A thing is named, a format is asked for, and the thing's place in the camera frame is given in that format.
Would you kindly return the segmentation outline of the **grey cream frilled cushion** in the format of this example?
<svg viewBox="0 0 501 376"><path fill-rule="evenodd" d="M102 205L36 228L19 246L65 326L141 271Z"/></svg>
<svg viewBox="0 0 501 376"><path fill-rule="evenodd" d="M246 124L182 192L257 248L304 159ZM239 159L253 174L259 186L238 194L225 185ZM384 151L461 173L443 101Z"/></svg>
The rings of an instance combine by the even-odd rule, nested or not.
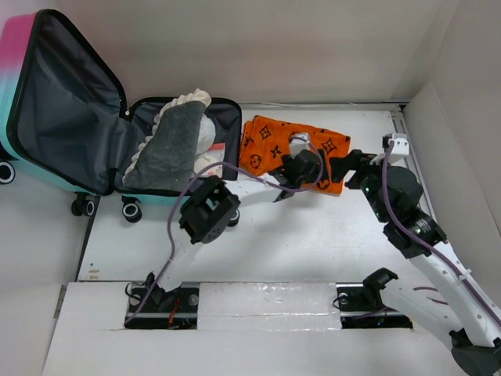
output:
<svg viewBox="0 0 501 376"><path fill-rule="evenodd" d="M126 189L181 191L192 177L200 120L212 98L196 89L165 104L154 117L122 178Z"/></svg>

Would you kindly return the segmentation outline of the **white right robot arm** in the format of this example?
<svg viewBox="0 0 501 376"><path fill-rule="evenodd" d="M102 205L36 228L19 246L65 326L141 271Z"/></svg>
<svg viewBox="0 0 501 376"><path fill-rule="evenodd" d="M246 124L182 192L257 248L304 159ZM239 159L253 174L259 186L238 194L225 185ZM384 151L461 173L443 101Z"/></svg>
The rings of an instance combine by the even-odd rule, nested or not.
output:
<svg viewBox="0 0 501 376"><path fill-rule="evenodd" d="M422 211L424 193L415 174L393 165L391 147L384 154L353 150L330 158L332 180L360 190L383 234L431 283L438 299L418 287L407 287L387 268L367 276L358 293L366 309L393 309L432 333L468 375L494 375L500 370L500 309L488 298L459 260L442 228Z"/></svg>

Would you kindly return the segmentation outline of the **white drawstring pouch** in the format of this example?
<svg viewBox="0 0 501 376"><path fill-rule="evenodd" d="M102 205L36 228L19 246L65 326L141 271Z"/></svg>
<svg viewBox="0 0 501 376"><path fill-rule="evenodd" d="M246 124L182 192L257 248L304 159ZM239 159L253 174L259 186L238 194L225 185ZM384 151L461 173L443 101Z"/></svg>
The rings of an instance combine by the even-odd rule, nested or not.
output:
<svg viewBox="0 0 501 376"><path fill-rule="evenodd" d="M212 147L215 136L216 129L214 122L204 114L200 120L199 136L196 145L196 155L206 153Z"/></svg>

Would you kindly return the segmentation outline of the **red-top clear zip bag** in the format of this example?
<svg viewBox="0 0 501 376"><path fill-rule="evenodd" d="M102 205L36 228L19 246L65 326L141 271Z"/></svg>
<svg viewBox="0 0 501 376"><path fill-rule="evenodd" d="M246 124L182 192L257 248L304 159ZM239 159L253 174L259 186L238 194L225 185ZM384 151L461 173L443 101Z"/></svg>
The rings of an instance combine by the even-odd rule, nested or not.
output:
<svg viewBox="0 0 501 376"><path fill-rule="evenodd" d="M193 173L199 174L207 166L212 164L218 164L219 162L224 161L224 158L225 158L225 144L215 143L207 151L196 157ZM223 173L223 167L221 164L218 164L217 166L214 166L213 168L210 168L207 171L205 171L203 174L201 174L201 176L208 177L216 175L217 177L221 178L222 173Z"/></svg>

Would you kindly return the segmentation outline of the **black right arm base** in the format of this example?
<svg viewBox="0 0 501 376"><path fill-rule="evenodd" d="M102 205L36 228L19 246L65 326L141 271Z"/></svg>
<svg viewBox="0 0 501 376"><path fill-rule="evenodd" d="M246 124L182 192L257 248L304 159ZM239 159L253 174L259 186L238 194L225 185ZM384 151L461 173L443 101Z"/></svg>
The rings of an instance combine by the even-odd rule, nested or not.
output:
<svg viewBox="0 0 501 376"><path fill-rule="evenodd" d="M398 275L380 268L362 282L336 284L337 296L332 306L340 314L342 329L413 329L410 318L387 307L380 292L397 280Z"/></svg>

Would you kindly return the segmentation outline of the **pink teal kids suitcase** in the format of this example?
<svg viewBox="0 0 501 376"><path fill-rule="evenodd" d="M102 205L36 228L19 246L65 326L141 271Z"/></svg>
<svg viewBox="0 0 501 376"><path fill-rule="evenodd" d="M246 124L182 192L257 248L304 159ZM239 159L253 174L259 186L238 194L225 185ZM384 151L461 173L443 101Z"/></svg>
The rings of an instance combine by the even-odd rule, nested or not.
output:
<svg viewBox="0 0 501 376"><path fill-rule="evenodd" d="M124 88L61 12L14 16L1 33L1 181L22 170L74 193L74 215L118 193L131 223L144 204L172 205L177 190L136 190L122 178L167 97L128 104Z"/></svg>

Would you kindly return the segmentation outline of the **orange patterned towel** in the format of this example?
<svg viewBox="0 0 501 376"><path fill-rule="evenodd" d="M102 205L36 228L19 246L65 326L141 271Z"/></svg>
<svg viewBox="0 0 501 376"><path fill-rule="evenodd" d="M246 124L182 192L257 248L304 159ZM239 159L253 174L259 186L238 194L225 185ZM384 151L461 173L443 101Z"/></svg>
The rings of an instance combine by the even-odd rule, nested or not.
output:
<svg viewBox="0 0 501 376"><path fill-rule="evenodd" d="M239 166L256 176L279 167L282 157L290 153L290 137L298 133L309 134L312 145L323 158L324 171L315 190L340 195L343 184L332 182L329 161L348 155L351 137L339 132L257 115L243 127Z"/></svg>

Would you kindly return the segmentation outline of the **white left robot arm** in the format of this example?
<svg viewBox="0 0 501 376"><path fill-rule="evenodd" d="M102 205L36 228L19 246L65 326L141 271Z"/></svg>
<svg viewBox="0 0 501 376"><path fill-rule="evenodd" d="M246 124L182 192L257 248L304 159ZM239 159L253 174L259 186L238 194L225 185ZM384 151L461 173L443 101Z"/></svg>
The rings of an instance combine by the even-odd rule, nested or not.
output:
<svg viewBox="0 0 501 376"><path fill-rule="evenodd" d="M286 155L282 164L269 173L254 176L241 168L222 162L247 176L225 181L217 176L192 178L179 194L167 221L170 254L154 280L147 280L141 301L163 311L174 303L174 291L196 253L217 240L240 209L262 203L276 203L296 193L310 190L322 178L325 163L318 151L305 149L294 156Z"/></svg>

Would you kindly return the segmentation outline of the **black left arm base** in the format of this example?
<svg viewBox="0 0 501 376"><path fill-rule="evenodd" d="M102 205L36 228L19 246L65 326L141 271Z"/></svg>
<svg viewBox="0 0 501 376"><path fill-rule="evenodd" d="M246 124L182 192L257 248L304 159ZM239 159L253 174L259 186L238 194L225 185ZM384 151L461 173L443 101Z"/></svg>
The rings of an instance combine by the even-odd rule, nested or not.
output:
<svg viewBox="0 0 501 376"><path fill-rule="evenodd" d="M132 330L196 330L200 284L186 283L172 291L154 284L150 273L142 283L130 282L124 289L128 308L124 327Z"/></svg>

